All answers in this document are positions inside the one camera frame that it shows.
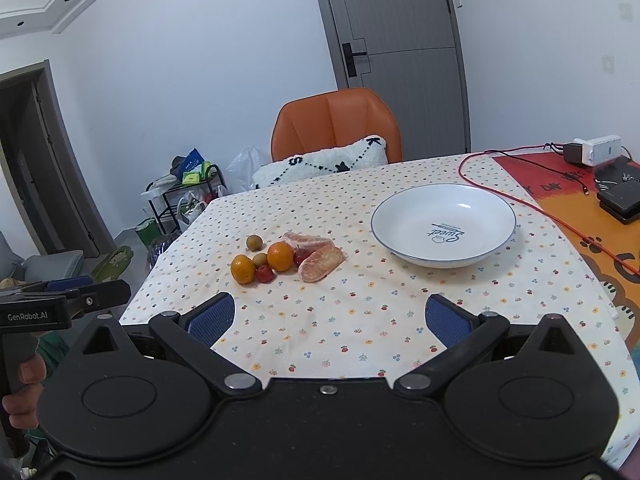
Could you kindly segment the person's left hand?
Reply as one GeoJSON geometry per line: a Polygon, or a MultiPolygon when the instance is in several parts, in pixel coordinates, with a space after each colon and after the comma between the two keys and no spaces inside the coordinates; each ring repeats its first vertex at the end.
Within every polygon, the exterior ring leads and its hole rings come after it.
{"type": "Polygon", "coordinates": [[[43,390],[42,382],[46,377],[46,363],[38,353],[17,367],[21,389],[2,399],[3,409],[9,415],[12,427],[32,430],[39,426],[37,405],[43,390]]]}

